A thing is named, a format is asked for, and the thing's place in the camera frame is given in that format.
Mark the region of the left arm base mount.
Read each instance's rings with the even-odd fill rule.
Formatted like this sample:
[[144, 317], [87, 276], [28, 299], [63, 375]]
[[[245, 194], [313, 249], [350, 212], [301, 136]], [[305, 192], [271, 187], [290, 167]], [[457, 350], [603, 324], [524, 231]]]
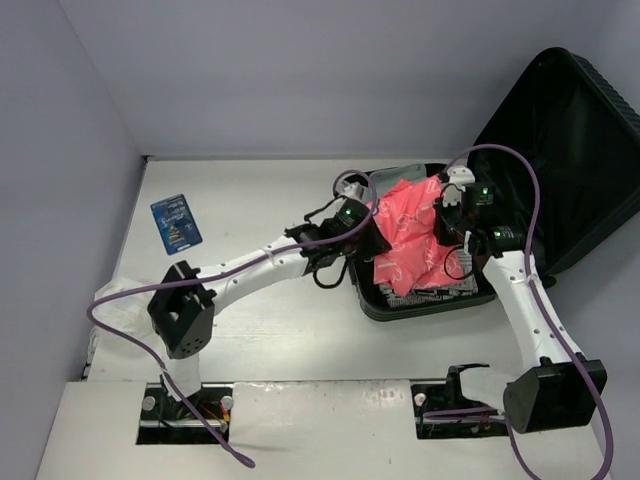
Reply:
[[[213, 429], [229, 440], [234, 405], [231, 384], [205, 383], [189, 400]], [[217, 445], [202, 422], [160, 383], [145, 386], [137, 427], [137, 445]]]

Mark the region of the grey garment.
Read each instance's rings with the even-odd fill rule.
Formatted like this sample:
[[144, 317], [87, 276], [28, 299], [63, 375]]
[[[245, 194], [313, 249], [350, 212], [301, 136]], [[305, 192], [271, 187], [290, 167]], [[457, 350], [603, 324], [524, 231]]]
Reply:
[[411, 183], [419, 182], [427, 177], [424, 164], [411, 164], [375, 170], [369, 174], [370, 179], [380, 195], [395, 187], [401, 180]]

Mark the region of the pink patterned garment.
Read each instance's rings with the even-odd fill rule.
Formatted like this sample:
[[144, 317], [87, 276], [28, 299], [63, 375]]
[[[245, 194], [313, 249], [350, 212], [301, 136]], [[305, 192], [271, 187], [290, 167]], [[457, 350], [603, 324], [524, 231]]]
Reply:
[[406, 296], [461, 281], [465, 272], [457, 254], [434, 234], [434, 202], [441, 189], [436, 176], [418, 182], [402, 179], [382, 196], [374, 220], [391, 249], [374, 258], [374, 284]]

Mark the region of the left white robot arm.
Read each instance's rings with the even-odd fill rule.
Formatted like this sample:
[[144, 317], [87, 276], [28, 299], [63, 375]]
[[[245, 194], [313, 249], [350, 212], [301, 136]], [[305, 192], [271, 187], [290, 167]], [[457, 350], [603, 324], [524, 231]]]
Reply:
[[334, 192], [334, 199], [304, 216], [266, 246], [212, 268], [213, 278], [180, 261], [172, 265], [151, 298], [147, 312], [165, 346], [161, 368], [167, 392], [164, 408], [175, 418], [191, 418], [199, 409], [202, 381], [199, 354], [213, 334], [214, 317], [240, 299], [275, 283], [310, 275], [340, 258], [371, 260], [390, 250], [371, 210], [375, 188], [354, 176]]

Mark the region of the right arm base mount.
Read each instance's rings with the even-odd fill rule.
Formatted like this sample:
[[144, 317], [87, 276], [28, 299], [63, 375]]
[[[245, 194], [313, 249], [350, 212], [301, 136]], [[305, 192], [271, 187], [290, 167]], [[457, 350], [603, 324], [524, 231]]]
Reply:
[[480, 402], [455, 397], [444, 381], [413, 382], [410, 389], [418, 440], [480, 440], [507, 436], [499, 412]]

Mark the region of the black hard-shell suitcase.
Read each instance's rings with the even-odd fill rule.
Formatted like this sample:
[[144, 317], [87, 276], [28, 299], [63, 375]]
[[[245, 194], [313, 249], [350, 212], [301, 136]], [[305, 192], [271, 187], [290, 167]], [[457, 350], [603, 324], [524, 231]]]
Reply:
[[539, 53], [476, 139], [500, 151], [468, 166], [496, 188], [501, 222], [525, 232], [539, 213], [532, 253], [545, 286], [639, 211], [639, 115], [586, 58]]

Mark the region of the black white newspaper-print garment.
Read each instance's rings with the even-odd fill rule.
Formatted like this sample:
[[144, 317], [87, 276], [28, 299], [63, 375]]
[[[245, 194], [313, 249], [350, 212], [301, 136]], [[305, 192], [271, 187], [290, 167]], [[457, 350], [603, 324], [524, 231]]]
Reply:
[[479, 287], [473, 276], [473, 261], [468, 253], [458, 250], [447, 260], [447, 269], [455, 277], [468, 274], [463, 281], [441, 288], [427, 290], [412, 290], [406, 296], [396, 294], [390, 285], [381, 284], [378, 286], [379, 292], [389, 308], [399, 309], [404, 307], [414, 307], [431, 305], [447, 300], [471, 297], [479, 293]]

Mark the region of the blue card packet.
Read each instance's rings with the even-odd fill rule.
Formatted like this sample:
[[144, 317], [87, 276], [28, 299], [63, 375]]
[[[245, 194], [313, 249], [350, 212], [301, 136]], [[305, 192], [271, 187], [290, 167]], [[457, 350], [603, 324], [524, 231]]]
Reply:
[[165, 252], [171, 256], [203, 242], [186, 197], [177, 194], [150, 205]]

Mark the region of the clear plastic packet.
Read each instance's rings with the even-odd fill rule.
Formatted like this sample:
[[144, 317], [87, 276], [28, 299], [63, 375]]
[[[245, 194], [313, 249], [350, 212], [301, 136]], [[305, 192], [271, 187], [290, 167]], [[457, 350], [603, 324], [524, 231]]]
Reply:
[[[101, 287], [94, 295], [95, 300], [121, 293], [123, 291], [146, 286], [146, 283], [127, 277], [116, 277]], [[100, 322], [114, 327], [140, 340], [153, 333], [151, 318], [147, 307], [154, 293], [144, 292], [118, 298], [99, 305], [94, 316]]]

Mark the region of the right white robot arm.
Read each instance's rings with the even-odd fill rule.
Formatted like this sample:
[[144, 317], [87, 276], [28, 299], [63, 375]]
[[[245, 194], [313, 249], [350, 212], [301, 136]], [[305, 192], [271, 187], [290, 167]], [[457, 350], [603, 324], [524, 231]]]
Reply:
[[476, 181], [467, 167], [439, 176], [435, 236], [439, 244], [471, 257], [473, 275], [494, 290], [516, 335], [521, 371], [500, 372], [488, 364], [449, 369], [445, 405], [464, 412], [476, 402], [505, 415], [521, 434], [587, 425], [593, 396], [607, 381], [604, 365], [589, 360], [567, 334], [525, 252], [522, 231], [498, 224], [492, 185]]

